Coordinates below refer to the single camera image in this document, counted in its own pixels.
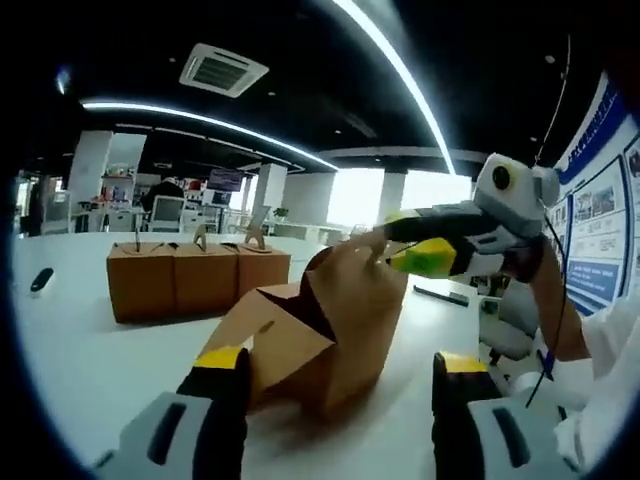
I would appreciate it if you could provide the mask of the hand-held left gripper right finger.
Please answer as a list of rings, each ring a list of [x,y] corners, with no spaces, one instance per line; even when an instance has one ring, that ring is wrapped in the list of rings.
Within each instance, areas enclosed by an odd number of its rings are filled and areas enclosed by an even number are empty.
[[[578,479],[556,450],[553,424],[502,396],[485,364],[433,357],[432,442],[438,479]]]

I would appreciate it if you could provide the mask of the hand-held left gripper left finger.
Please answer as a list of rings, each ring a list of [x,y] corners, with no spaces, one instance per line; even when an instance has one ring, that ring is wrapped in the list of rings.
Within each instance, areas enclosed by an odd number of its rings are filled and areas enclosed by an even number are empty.
[[[99,479],[238,479],[247,435],[251,369],[244,347],[202,354],[174,392],[163,392],[97,462]]]

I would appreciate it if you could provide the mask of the person's right hand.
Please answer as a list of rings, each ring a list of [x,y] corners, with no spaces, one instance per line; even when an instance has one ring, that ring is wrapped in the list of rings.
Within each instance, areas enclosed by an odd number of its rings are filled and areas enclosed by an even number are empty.
[[[536,276],[544,259],[548,239],[543,234],[508,248],[503,254],[500,272],[528,284]]]

